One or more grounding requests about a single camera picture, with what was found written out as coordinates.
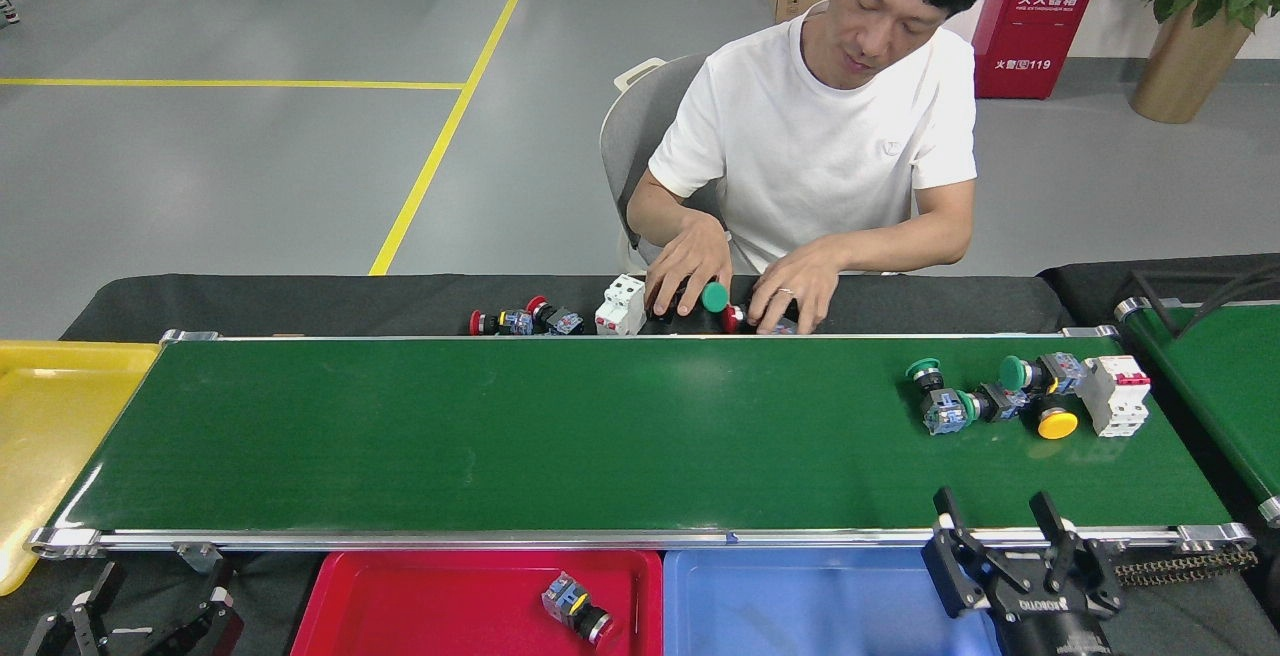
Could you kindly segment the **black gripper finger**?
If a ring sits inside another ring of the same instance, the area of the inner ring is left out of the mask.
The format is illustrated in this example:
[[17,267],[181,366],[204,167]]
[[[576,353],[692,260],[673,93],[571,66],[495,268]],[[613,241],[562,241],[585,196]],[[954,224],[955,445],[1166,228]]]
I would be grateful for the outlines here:
[[140,647],[141,655],[232,655],[244,629],[228,589],[234,568],[216,559],[206,579],[207,593],[197,606],[152,630]]
[[63,655],[74,643],[78,655],[105,655],[102,618],[113,606],[125,579],[124,568],[108,561],[91,589],[77,594],[60,612],[42,614],[28,638],[23,655]]

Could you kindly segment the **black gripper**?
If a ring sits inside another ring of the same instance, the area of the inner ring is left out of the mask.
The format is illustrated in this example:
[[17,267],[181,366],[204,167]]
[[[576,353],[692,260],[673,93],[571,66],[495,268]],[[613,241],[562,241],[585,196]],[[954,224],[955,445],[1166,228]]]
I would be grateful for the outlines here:
[[1098,620],[1123,609],[1108,551],[1068,525],[1048,492],[1030,497],[1036,524],[1048,542],[1044,554],[1007,551],[1002,556],[983,545],[966,528],[946,486],[934,493],[933,504],[938,520],[922,556],[950,618],[986,610],[1004,655],[1114,652]]

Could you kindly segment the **person's left hand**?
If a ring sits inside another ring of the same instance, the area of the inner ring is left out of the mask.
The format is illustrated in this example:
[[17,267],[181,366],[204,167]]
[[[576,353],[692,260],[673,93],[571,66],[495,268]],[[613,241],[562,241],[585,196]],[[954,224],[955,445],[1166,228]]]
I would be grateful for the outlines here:
[[812,334],[826,319],[844,261],[831,237],[822,237],[771,264],[756,279],[748,323],[772,332],[792,308],[799,334]]

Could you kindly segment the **person's right hand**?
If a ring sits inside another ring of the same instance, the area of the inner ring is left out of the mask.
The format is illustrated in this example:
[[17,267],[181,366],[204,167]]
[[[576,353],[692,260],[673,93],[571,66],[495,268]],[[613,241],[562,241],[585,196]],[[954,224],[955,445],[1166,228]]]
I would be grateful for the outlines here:
[[721,223],[704,211],[686,210],[646,269],[646,308],[658,316],[672,309],[687,315],[707,284],[727,286],[732,277],[730,243]]

